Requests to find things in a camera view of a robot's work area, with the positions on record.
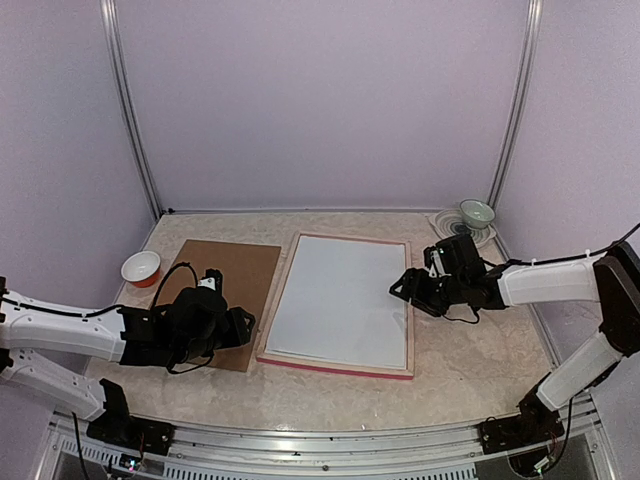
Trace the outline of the brown cardboard backing board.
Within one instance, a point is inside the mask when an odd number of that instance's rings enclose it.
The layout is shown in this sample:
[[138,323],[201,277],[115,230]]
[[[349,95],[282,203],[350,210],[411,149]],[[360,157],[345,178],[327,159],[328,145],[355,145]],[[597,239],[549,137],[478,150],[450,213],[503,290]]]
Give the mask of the brown cardboard backing board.
[[[209,364],[212,368],[248,371],[280,253],[279,246],[193,239],[186,240],[179,250],[174,265],[189,262],[199,278],[208,269],[219,270],[223,275],[222,291],[228,306],[242,307],[256,319],[250,342],[241,348],[217,351]],[[157,304],[172,302],[182,288],[193,285],[189,270],[180,268],[165,284]]]

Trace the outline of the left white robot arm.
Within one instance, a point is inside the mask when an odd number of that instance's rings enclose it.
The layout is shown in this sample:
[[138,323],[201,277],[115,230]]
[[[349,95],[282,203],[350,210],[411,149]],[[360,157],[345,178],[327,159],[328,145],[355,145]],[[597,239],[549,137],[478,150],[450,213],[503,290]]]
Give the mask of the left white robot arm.
[[139,436],[140,424],[122,407],[110,405],[109,383],[76,374],[42,351],[174,372],[178,365],[248,344],[255,324],[251,313],[229,307],[216,271],[184,288],[173,302],[149,309],[114,305],[90,311],[6,291],[1,297],[1,348],[7,364],[1,378],[46,395],[82,420],[100,418],[102,430],[127,445]]

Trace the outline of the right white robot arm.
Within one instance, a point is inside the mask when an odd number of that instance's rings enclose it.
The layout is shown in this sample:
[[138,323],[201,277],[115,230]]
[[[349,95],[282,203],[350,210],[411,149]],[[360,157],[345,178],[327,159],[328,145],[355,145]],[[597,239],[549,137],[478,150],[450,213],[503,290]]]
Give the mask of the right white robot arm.
[[470,235],[459,234],[425,248],[422,267],[407,269],[389,292],[432,317],[458,305],[474,315],[530,306],[571,323],[588,321],[592,333],[575,342],[533,388],[534,405],[513,419],[512,436],[523,444],[549,429],[549,412],[639,352],[639,256],[626,238],[566,257],[491,263]]

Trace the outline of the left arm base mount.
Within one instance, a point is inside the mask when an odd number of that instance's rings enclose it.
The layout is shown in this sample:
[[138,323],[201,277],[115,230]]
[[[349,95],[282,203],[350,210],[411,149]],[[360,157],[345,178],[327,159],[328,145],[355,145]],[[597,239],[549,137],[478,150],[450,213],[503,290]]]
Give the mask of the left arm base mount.
[[122,387],[101,379],[105,401],[104,412],[87,427],[90,438],[104,443],[167,456],[172,444],[175,426],[171,423],[132,416]]

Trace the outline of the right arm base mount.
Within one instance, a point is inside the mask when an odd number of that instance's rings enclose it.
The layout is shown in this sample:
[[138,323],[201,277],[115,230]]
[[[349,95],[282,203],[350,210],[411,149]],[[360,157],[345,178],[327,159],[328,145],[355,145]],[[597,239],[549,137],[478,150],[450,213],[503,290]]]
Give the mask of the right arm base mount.
[[531,390],[518,404],[516,415],[489,418],[477,425],[485,455],[504,452],[561,437],[565,429],[557,410],[550,410]]

